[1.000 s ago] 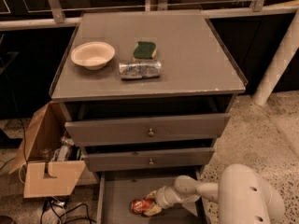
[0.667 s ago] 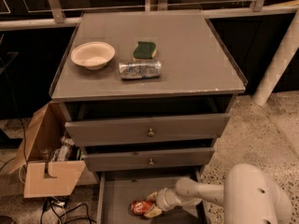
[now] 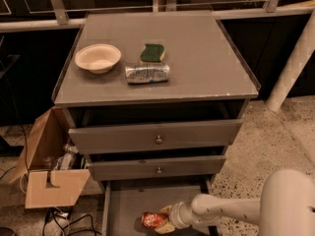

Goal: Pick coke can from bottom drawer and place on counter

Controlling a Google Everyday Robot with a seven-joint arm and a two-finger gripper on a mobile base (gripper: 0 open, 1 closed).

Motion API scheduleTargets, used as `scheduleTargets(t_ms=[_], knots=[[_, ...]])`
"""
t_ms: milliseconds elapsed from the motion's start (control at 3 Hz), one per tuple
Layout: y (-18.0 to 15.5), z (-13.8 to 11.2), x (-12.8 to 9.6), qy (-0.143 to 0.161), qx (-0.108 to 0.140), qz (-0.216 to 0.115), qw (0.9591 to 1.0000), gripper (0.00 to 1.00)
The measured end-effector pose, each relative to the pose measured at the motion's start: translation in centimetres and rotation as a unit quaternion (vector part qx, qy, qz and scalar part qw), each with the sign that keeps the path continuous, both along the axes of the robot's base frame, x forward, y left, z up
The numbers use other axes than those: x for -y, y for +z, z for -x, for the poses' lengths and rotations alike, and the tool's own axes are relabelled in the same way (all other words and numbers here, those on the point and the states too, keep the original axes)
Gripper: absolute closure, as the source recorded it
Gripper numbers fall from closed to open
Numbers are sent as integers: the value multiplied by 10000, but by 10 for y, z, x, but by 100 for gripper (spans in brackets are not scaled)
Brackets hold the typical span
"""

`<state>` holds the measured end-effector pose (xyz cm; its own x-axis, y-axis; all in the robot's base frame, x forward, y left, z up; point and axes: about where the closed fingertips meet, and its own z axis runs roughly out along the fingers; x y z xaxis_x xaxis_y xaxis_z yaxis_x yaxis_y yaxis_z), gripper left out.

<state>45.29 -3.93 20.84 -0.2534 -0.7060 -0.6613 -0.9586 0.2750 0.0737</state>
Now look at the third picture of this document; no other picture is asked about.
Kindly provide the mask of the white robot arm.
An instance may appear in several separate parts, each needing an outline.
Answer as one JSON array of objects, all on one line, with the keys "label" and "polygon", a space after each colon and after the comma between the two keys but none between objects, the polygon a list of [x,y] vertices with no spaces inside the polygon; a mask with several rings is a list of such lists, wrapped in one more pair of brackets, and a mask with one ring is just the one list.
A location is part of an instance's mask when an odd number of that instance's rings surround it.
[{"label": "white robot arm", "polygon": [[271,174],[259,199],[222,199],[199,194],[170,208],[156,232],[211,226],[219,217],[259,227],[259,236],[315,236],[315,183],[305,174],[282,169]]}]

